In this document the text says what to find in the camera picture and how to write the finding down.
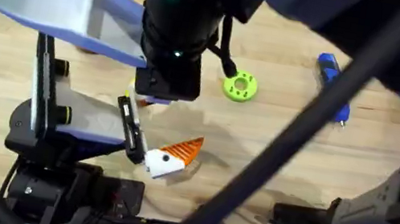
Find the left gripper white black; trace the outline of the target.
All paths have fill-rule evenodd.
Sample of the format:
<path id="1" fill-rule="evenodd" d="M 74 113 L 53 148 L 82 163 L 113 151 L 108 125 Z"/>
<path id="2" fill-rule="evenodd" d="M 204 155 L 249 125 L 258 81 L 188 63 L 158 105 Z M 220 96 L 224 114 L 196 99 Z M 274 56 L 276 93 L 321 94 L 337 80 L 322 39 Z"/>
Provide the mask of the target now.
<path id="1" fill-rule="evenodd" d="M 76 92 L 65 79 L 49 88 L 33 80 L 31 97 L 13 111 L 5 146 L 31 161 L 72 165 L 123 151 L 133 164 L 144 163 L 153 179 L 183 171 L 197 158 L 204 137 L 147 151 L 137 107 L 131 96 L 117 104 Z M 171 100 L 139 95 L 152 104 Z"/>

